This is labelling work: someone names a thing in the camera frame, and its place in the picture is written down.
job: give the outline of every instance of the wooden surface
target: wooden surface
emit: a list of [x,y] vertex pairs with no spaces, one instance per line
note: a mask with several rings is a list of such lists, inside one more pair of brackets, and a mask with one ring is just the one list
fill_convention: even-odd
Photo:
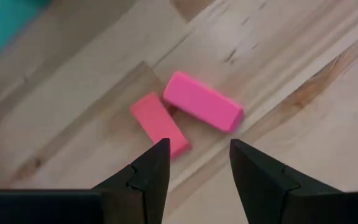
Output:
[[[61,2],[40,20],[60,9],[59,23],[82,27],[65,15],[86,10]],[[172,111],[193,149],[172,162],[166,223],[246,222],[231,138],[358,190],[358,0],[103,1],[92,13],[108,15],[106,4],[108,21],[46,29],[66,44],[44,42],[43,52],[18,39],[1,55],[0,187],[90,188],[117,172],[152,145],[129,105],[183,70],[247,116],[225,135]],[[31,32],[43,26],[35,21],[23,37],[37,42]],[[71,45],[77,29],[86,37]],[[34,52],[49,59],[25,63]]]

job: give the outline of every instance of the rectangular block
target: rectangular block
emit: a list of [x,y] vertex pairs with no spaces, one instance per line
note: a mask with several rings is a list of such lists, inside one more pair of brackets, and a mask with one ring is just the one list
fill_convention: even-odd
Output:
[[233,132],[244,118],[242,106],[183,72],[173,74],[163,98],[173,106],[227,133]]
[[161,103],[156,93],[149,93],[131,106],[131,112],[153,143],[163,138],[171,142],[171,158],[190,149],[190,144]]

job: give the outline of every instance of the eraser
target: eraser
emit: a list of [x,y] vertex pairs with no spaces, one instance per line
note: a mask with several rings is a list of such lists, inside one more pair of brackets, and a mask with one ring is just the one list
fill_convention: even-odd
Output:
[[173,74],[163,99],[227,133],[233,132],[244,118],[241,105],[191,79],[183,72]]
[[171,159],[190,149],[190,143],[168,114],[156,93],[149,93],[133,104],[131,112],[154,144],[163,138],[170,139]]

